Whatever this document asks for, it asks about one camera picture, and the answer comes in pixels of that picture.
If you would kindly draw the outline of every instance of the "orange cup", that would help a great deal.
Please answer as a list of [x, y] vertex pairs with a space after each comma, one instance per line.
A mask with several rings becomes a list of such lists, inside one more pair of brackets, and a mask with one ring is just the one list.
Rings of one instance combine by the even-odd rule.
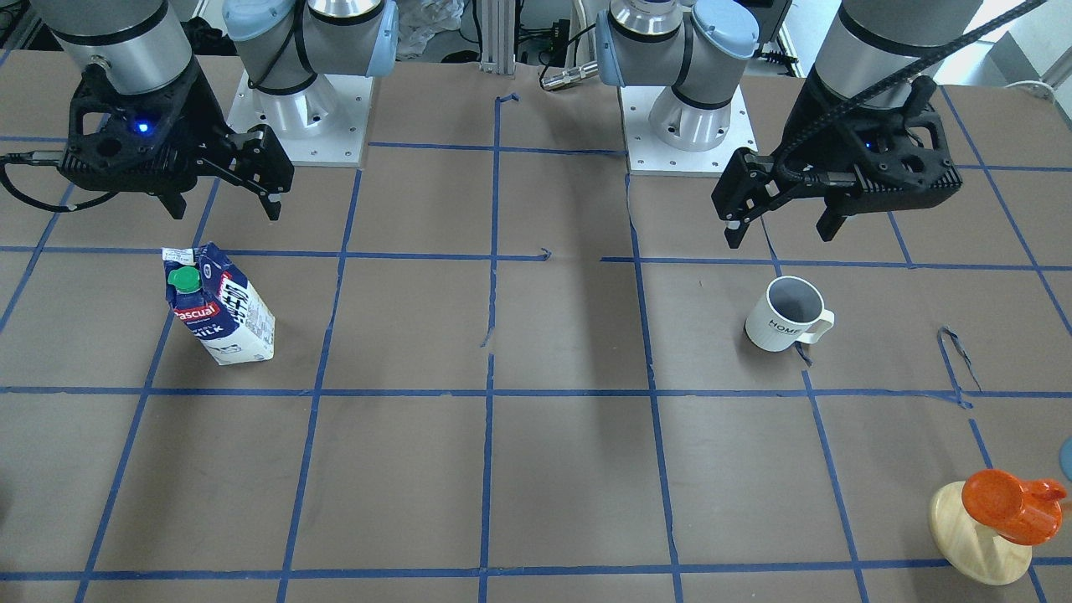
[[984, 469], [964, 484], [961, 500], [971, 518], [1015, 544], [1034, 546], [1061, 527], [1059, 500], [1067, 497], [1056, 480], [1025, 482], [1000, 469]]

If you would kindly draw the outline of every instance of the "green cap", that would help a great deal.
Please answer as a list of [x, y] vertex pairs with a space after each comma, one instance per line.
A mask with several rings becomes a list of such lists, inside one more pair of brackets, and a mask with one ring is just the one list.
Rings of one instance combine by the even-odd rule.
[[167, 275], [167, 284], [175, 285], [179, 293], [200, 291], [200, 270], [193, 266], [176, 268]]

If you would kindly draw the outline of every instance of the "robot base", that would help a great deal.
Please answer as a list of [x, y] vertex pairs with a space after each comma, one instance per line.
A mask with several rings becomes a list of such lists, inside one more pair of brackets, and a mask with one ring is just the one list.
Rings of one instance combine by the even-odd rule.
[[738, 147], [756, 147], [751, 121], [744, 106], [744, 94], [733, 92], [732, 116], [723, 142], [709, 151], [684, 151], [664, 143], [647, 121], [661, 86], [627, 86], [620, 88], [625, 144], [629, 151], [629, 173], [652, 176], [717, 176], [729, 164]]
[[[372, 77], [359, 75], [327, 75], [338, 95], [338, 108], [318, 127], [323, 129], [310, 136], [288, 135], [287, 131], [268, 122], [279, 136], [283, 149], [295, 165], [360, 167], [363, 164], [369, 112], [372, 108]], [[227, 115], [227, 124], [238, 132], [265, 123], [260, 107], [250, 93], [249, 75], [242, 72], [235, 92], [235, 101]]]

